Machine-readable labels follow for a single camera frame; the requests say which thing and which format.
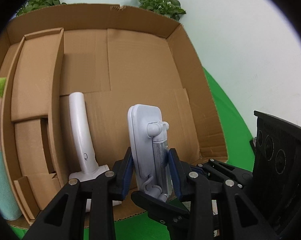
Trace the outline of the brown cardboard insert box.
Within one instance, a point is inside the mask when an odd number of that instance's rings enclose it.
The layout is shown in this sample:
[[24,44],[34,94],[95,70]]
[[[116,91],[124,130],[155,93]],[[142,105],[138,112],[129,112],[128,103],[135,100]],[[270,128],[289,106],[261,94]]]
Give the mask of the brown cardboard insert box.
[[10,65],[3,94],[3,161],[28,224],[66,184],[69,175],[60,124],[63,56],[63,28],[25,35]]

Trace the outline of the white phone holder stand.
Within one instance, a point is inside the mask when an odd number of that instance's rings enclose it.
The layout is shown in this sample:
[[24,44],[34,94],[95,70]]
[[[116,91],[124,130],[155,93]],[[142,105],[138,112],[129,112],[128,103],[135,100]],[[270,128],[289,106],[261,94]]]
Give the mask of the white phone holder stand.
[[139,191],[166,202],[172,194],[168,165],[169,123],[159,107],[136,104],[129,108],[129,140]]

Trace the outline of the white handheld hair dryer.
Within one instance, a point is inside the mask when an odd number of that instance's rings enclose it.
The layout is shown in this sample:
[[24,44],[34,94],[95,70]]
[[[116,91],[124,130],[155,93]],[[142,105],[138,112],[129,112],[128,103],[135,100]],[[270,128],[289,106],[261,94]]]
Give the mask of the white handheld hair dryer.
[[80,164],[80,171],[71,173],[69,180],[76,179],[81,183],[94,180],[108,172],[109,167],[108,165],[99,165],[96,160],[83,93],[74,92],[69,95],[69,111],[71,131]]

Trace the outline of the large cardboard tray box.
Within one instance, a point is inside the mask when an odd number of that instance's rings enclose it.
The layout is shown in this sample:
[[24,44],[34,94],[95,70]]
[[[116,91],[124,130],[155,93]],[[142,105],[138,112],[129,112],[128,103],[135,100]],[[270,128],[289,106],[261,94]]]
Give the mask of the large cardboard tray box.
[[60,124],[69,175],[79,170],[69,95],[84,94],[96,160],[112,167],[130,145],[127,114],[157,106],[168,142],[190,164],[228,159],[224,133],[202,64],[181,24],[165,16],[110,4],[56,5],[11,20],[0,35],[0,77],[7,79],[21,39],[63,28]]

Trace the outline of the right potted green plant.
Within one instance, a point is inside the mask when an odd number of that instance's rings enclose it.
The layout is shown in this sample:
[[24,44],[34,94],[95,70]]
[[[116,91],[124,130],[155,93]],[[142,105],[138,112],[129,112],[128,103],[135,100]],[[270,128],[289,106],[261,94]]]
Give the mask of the right potted green plant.
[[187,14],[179,0],[136,0],[139,8],[179,21]]

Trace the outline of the potted green plant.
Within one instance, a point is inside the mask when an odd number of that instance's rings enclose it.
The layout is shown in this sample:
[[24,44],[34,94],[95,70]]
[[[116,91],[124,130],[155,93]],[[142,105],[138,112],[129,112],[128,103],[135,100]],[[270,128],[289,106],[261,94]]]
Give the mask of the potted green plant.
[[21,16],[31,11],[51,7],[55,5],[66,4],[63,0],[27,0],[20,9],[17,10],[16,16]]
[[187,14],[179,0],[136,0],[139,8],[179,21]]

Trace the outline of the left potted green plant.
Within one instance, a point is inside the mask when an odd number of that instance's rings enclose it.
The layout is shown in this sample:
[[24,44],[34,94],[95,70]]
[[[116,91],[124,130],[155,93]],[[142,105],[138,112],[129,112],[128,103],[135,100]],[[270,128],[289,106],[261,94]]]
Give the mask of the left potted green plant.
[[17,10],[16,16],[21,16],[31,11],[51,7],[55,5],[66,4],[63,0],[27,0],[20,9]]

